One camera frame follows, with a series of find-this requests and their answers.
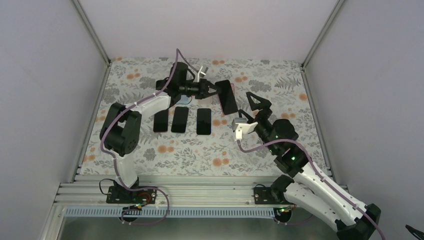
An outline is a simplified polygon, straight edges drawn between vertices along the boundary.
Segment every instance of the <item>white wall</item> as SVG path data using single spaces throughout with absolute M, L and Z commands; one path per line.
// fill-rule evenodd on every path
M 105 63 L 71 1 L 0 3 L 0 235 L 40 237 Z
M 424 231 L 423 10 L 348 0 L 307 67 L 335 174 L 381 208 L 387 239 Z
M 80 0 L 110 58 L 303 62 L 337 0 Z

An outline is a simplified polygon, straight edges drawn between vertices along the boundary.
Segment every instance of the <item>mounting plate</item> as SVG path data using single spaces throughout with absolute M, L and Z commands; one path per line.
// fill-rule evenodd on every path
M 270 187 L 256 186 L 253 188 L 254 204 L 256 205 L 281 205 L 288 204 L 291 205 L 291 202 L 283 200 L 279 202 L 271 192 Z
M 142 204 L 147 201 L 145 194 L 151 196 L 148 204 L 155 204 L 157 191 L 153 189 L 146 189 L 141 191 L 133 191 L 131 193 L 119 191 L 115 186 L 110 186 L 107 192 L 106 203 L 108 204 Z

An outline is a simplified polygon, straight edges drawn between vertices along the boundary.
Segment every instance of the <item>table surface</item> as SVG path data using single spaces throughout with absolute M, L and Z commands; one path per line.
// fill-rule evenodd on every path
M 80 174 L 113 174 L 112 158 L 100 151 L 100 130 L 111 104 L 133 103 L 155 92 L 157 80 L 168 77 L 175 59 L 166 57 L 115 58 L 104 89 L 94 127 L 84 156 Z M 235 86 L 239 109 L 251 111 L 246 92 L 271 101 L 273 114 L 269 118 L 289 119 L 299 134 L 298 141 L 306 147 L 312 159 L 325 169 L 323 153 L 305 91 L 299 64 L 285 60 L 250 59 L 187 59 L 193 66 L 209 67 L 206 79 L 212 83 L 230 80 Z M 171 132 L 175 107 L 188 107 L 185 133 Z M 212 111 L 212 134 L 196 134 L 198 108 Z M 193 99 L 188 105 L 169 109 L 168 132 L 153 132 L 153 116 L 142 119 L 139 143 L 133 152 L 135 169 L 139 175 L 166 176 L 279 176 L 275 156 L 267 148 L 243 153 L 234 141 L 231 122 L 237 114 L 223 115 L 217 96 L 211 104 L 200 104 Z M 262 142 L 251 133 L 242 140 L 245 149 Z

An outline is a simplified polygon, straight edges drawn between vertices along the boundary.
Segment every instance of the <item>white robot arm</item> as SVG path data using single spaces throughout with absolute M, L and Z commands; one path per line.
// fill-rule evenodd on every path
M 381 210 L 375 204 L 366 205 L 354 198 L 325 175 L 306 150 L 295 141 L 299 135 L 289 120 L 277 119 L 271 124 L 268 120 L 272 114 L 271 102 L 251 92 L 246 95 L 251 109 L 259 112 L 253 118 L 239 110 L 239 117 L 231 125 L 234 140 L 242 152 L 268 147 L 271 154 L 276 155 L 276 166 L 286 174 L 277 178 L 270 187 L 276 202 L 285 201 L 305 208 L 335 230 L 341 240 L 367 240 L 375 229 L 380 232 L 377 223 Z M 243 135 L 252 132 L 258 134 L 264 145 L 244 150 L 240 141 Z
M 107 128 L 110 127 L 119 114 L 130 106 L 134 106 L 131 110 L 125 112 L 118 120 L 121 123 L 125 122 L 124 127 L 115 123 L 104 139 L 104 147 L 113 150 L 118 155 L 116 156 L 115 167 L 117 168 L 122 183 L 127 187 L 133 186 L 138 179 L 134 168 L 133 155 L 131 153 L 139 143 L 142 119 L 149 118 L 162 110 L 172 107 L 180 100 L 181 95 L 194 96 L 196 99 L 204 99 L 218 94 L 220 91 L 218 87 L 203 78 L 208 68 L 202 71 L 202 66 L 196 75 L 194 75 L 189 70 L 188 65 L 183 62 L 176 62 L 172 66 L 171 72 L 173 68 L 175 68 L 175 73 L 163 92 L 154 95 L 141 104 L 134 102 L 122 105 L 116 102 L 110 106 L 107 113 L 100 132 L 100 139 L 104 137 Z M 187 80 L 185 78 L 188 72 L 191 73 L 193 79 Z M 160 80 L 159 85 L 162 84 L 162 86 L 164 86 L 168 80 L 168 78 Z M 121 181 L 118 180 L 118 176 L 116 176 L 115 180 L 118 184 L 122 184 Z

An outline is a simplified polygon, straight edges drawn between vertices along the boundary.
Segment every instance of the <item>phone screen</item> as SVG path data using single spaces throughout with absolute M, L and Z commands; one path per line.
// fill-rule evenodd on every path
M 185 133 L 188 117 L 189 117 L 189 108 L 177 106 L 173 114 L 171 132 L 179 133 L 179 134 Z
M 211 135 L 211 114 L 209 108 L 197 109 L 197 135 Z
M 153 132 L 154 133 L 165 133 L 168 132 L 168 113 L 169 110 L 165 109 L 158 111 L 154 115 L 153 119 Z
M 236 113 L 238 108 L 230 81 L 217 81 L 215 82 L 215 86 L 221 89 L 221 92 L 218 94 L 218 98 L 221 103 L 222 113 L 224 115 Z

